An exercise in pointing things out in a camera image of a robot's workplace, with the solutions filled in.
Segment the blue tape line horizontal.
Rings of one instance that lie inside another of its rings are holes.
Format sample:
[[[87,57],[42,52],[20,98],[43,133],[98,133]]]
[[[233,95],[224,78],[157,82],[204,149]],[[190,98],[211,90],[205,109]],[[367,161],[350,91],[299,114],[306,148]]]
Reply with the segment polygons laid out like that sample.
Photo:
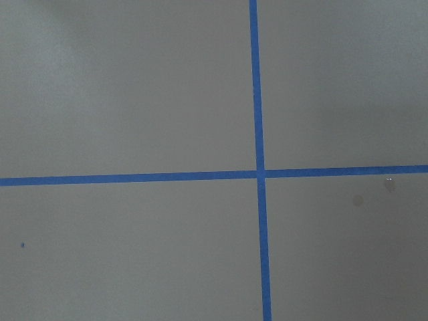
[[[2,178],[2,187],[43,185],[91,185],[109,183],[147,183],[169,181],[220,181],[240,179],[277,179],[299,177],[339,177],[365,175],[403,175],[427,172],[427,165],[385,167],[338,167],[311,169],[267,169],[264,171],[208,171],[183,173],[140,173],[117,175],[72,175],[53,177]]]

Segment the blue tape line vertical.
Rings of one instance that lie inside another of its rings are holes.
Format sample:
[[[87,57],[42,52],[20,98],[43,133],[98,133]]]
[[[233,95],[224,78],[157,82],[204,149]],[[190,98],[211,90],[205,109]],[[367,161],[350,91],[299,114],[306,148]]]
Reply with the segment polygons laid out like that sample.
[[[255,165],[257,180],[257,205],[259,219],[259,256],[261,269],[262,316],[272,319],[270,288],[270,258],[268,243],[268,215],[265,183],[265,159],[263,141],[263,108],[261,97],[261,73],[259,59],[259,32],[257,1],[249,1],[249,25],[251,42],[251,73],[253,83],[253,117],[255,131]]]

